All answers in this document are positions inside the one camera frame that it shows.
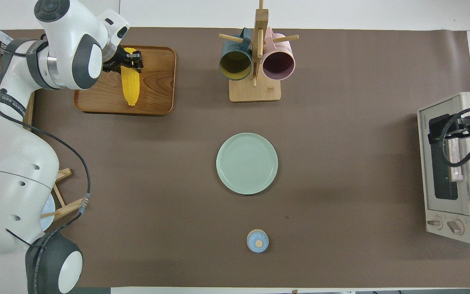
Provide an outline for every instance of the light green plate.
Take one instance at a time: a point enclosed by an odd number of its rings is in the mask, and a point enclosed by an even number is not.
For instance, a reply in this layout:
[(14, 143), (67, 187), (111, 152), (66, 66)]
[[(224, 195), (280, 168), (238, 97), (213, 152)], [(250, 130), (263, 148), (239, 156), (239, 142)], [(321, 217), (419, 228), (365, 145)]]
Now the light green plate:
[(217, 173), (230, 190), (250, 195), (267, 188), (277, 175), (278, 157), (264, 137), (253, 133), (232, 136), (217, 154)]

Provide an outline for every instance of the brown wooden tray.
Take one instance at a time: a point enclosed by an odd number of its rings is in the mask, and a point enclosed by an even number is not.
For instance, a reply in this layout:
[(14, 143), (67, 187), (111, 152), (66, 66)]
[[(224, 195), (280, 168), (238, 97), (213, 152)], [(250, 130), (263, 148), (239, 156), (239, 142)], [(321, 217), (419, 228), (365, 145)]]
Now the brown wooden tray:
[(139, 100), (128, 106), (122, 90), (121, 75), (102, 73), (88, 90), (75, 91), (73, 104), (78, 110), (100, 114), (167, 115), (173, 108), (175, 52), (168, 47), (135, 46), (142, 52), (144, 68), (140, 74)]

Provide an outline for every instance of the blue lid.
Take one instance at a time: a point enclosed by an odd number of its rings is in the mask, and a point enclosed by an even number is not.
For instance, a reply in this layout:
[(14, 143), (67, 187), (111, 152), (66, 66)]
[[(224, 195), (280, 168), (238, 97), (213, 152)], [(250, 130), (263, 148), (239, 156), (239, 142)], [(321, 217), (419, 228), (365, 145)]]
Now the blue lid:
[(248, 248), (255, 253), (262, 253), (266, 251), (269, 245), (267, 234), (261, 229), (254, 229), (248, 234), (246, 239)]

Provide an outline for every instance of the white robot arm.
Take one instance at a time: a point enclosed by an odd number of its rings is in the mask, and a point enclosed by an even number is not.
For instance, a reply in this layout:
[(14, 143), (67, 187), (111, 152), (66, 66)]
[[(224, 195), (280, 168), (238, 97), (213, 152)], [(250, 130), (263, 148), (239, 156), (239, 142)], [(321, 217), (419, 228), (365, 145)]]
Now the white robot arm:
[[(0, 71), (0, 294), (67, 293), (82, 271), (80, 249), (39, 225), (59, 162), (50, 145), (20, 124), (31, 93), (88, 89), (101, 70), (142, 67), (139, 54), (119, 45), (129, 24), (117, 13), (96, 18), (78, 0), (39, 0), (34, 13), (47, 41), (11, 41)], [(89, 191), (78, 216), (88, 197)]]

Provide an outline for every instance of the pink mug handle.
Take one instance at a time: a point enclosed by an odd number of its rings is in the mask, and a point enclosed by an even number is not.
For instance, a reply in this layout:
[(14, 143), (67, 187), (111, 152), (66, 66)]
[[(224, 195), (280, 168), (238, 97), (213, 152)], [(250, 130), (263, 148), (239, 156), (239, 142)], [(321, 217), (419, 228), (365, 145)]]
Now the pink mug handle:
[(277, 48), (273, 42), (273, 30), (271, 27), (266, 28), (266, 36), (264, 37), (264, 41), (266, 41), (266, 46), (270, 46), (269, 51), (275, 50)]

